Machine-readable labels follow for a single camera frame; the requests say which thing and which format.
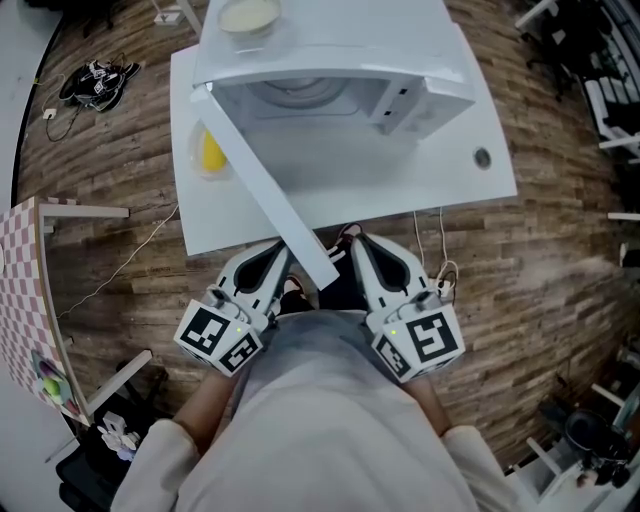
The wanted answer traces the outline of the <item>white pole stand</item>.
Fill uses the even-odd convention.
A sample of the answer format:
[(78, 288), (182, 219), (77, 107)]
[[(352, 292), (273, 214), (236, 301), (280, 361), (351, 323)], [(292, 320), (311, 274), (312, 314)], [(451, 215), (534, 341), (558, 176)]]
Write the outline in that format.
[(178, 4), (161, 8), (158, 0), (150, 1), (156, 11), (154, 24), (157, 26), (177, 26), (185, 18), (184, 12)]

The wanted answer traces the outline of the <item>black bulky object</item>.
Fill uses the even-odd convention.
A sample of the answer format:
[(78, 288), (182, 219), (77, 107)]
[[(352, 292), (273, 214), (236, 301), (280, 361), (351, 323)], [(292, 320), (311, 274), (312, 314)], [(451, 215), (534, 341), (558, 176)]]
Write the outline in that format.
[(631, 449), (624, 433), (602, 416), (589, 410), (569, 415), (564, 436), (574, 450), (593, 464), (627, 464)]

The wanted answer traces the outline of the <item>pink checkered table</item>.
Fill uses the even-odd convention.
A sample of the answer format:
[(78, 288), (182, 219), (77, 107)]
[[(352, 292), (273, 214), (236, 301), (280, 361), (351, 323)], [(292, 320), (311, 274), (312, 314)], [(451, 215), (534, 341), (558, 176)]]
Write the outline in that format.
[[(46, 261), (46, 221), (56, 218), (127, 218), (129, 210), (119, 207), (81, 206), (75, 200), (32, 197), (0, 215), (0, 246), (5, 268), (0, 275), (0, 357), (13, 382), (40, 401), (75, 421), (90, 425), (94, 413), (108, 398), (152, 359), (141, 351), (86, 397), (74, 374), (66, 342), (55, 312)], [(68, 379), (80, 409), (73, 415), (55, 405), (37, 386), (31, 352), (53, 362)]]

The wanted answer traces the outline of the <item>white bowl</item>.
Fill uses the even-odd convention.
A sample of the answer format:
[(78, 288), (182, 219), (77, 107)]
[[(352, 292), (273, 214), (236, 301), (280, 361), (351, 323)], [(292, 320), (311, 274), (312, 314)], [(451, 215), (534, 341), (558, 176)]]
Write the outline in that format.
[(279, 0), (229, 0), (218, 12), (218, 27), (229, 34), (259, 32), (281, 15)]

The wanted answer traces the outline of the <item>person's right forearm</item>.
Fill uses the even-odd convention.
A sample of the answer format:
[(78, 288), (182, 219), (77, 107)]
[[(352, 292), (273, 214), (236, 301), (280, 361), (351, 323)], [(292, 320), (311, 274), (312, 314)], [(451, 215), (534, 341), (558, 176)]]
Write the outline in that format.
[(404, 390), (418, 403), (438, 436), (442, 437), (452, 427), (452, 422), (427, 376), (409, 381), (404, 385)]

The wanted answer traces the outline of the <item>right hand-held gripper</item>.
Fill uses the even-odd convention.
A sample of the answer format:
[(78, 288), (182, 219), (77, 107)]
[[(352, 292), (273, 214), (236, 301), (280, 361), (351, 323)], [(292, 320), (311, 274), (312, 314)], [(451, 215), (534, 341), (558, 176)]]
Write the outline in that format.
[(465, 352), (453, 306), (425, 290), (428, 277), (411, 251), (382, 236), (356, 236), (351, 258), (371, 347), (397, 382), (441, 369)]

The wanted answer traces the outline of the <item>grey fruit tray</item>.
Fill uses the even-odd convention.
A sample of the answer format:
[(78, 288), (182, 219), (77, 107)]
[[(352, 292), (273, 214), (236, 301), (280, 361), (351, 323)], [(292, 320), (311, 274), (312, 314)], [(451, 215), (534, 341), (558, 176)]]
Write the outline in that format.
[[(70, 385), (70, 383), (69, 383), (68, 379), (66, 378), (65, 374), (64, 374), (62, 371), (58, 370), (58, 369), (57, 369), (57, 367), (55, 366), (55, 364), (54, 364), (53, 362), (50, 362), (49, 360), (46, 360), (43, 356), (41, 356), (41, 355), (40, 355), (38, 352), (36, 352), (36, 351), (32, 351), (32, 352), (31, 352), (31, 358), (32, 358), (32, 366), (33, 366), (34, 372), (35, 372), (36, 377), (37, 377), (37, 386), (38, 386), (38, 389), (39, 389), (39, 390), (40, 390), (40, 391), (41, 391), (41, 392), (42, 392), (42, 393), (43, 393), (43, 394), (44, 394), (48, 399), (50, 399), (50, 400), (51, 400), (55, 405), (57, 405), (57, 406), (61, 406), (63, 410), (65, 410), (65, 411), (67, 411), (67, 412), (71, 413), (70, 411), (68, 411), (68, 410), (64, 407), (64, 403), (65, 403), (67, 400), (72, 400), (72, 401), (76, 404), (76, 406), (77, 406), (77, 407), (78, 407), (78, 405), (77, 405), (77, 402), (76, 402), (75, 397), (74, 397), (74, 395), (73, 395), (71, 385)], [(57, 372), (57, 374), (58, 374), (58, 378), (56, 378), (55, 380), (57, 380), (57, 381), (59, 382), (60, 391), (61, 391), (62, 400), (63, 400), (63, 402), (62, 402), (61, 404), (57, 404), (57, 403), (55, 403), (55, 402), (54, 402), (54, 401), (53, 401), (53, 400), (52, 400), (52, 399), (51, 399), (51, 398), (46, 394), (46, 392), (43, 390), (43, 383), (42, 383), (42, 379), (43, 379), (44, 377), (41, 375), (41, 373), (40, 373), (40, 371), (39, 371), (39, 362), (40, 362), (40, 361), (45, 361), (46, 363), (48, 363), (52, 368), (54, 368), (54, 369), (56, 370), (56, 372)]]

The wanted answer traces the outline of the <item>white microwave door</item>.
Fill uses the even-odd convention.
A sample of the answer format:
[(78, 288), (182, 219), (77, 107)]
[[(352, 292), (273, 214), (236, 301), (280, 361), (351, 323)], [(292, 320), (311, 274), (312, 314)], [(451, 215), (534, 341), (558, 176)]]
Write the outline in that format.
[(290, 204), (244, 136), (204, 85), (191, 94), (200, 119), (269, 222), (316, 287), (325, 289), (339, 277), (327, 252)]

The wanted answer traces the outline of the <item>black equipment heap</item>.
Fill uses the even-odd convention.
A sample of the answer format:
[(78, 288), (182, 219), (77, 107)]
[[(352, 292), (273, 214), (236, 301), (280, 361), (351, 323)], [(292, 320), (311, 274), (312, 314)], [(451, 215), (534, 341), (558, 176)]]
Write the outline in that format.
[(68, 106), (91, 108), (96, 112), (115, 109), (127, 83), (141, 70), (136, 62), (117, 65), (111, 62), (89, 61), (65, 80), (58, 99)]

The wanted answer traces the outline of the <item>plain white table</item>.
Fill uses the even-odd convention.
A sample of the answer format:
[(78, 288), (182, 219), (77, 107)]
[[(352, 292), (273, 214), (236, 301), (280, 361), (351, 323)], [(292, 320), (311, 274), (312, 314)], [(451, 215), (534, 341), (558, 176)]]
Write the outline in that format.
[(189, 22), (192, 29), (199, 34), (202, 31), (202, 23), (196, 14), (190, 0), (175, 0), (176, 4), (180, 7), (186, 20)]

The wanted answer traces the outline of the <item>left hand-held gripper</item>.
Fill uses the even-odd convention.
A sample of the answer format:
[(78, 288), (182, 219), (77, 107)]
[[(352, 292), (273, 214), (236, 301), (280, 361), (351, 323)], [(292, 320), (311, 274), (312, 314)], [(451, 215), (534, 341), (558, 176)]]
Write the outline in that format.
[(282, 241), (234, 255), (220, 272), (218, 286), (190, 301), (174, 342), (226, 377), (240, 373), (264, 349), (260, 336), (275, 318), (291, 263), (291, 251)]

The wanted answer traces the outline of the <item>person's left forearm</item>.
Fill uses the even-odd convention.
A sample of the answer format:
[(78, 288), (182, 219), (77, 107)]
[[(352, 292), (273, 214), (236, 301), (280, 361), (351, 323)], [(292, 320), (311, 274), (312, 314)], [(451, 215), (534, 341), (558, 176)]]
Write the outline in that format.
[(239, 379), (240, 375), (207, 374), (172, 418), (191, 437), (200, 455), (211, 446)]

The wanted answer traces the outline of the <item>yellow oblong food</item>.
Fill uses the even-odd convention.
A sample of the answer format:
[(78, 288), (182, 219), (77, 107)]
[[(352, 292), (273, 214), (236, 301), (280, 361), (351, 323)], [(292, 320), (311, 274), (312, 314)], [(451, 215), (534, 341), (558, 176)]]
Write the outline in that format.
[(202, 167), (210, 173), (221, 171), (227, 164), (227, 157), (208, 130), (204, 130), (202, 139)]

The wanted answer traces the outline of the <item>white microwave housing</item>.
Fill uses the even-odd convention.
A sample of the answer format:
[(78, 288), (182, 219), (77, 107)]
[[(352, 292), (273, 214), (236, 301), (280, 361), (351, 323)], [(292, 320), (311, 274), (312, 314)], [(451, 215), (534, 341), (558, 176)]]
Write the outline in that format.
[[(217, 24), (229, 0), (210, 0), (194, 71), (243, 130), (275, 124), (357, 124), (424, 138), (475, 101), (457, 25), (443, 0), (279, 0), (270, 27), (233, 35)], [(270, 105), (254, 82), (348, 78), (312, 109)]]

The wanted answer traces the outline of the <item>glass microwave turntable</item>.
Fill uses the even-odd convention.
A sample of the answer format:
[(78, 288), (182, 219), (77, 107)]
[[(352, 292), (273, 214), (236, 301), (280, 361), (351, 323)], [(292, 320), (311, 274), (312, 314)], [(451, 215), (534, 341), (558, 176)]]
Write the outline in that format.
[(249, 83), (247, 88), (260, 100), (282, 108), (323, 107), (342, 95), (348, 78), (299, 78)]

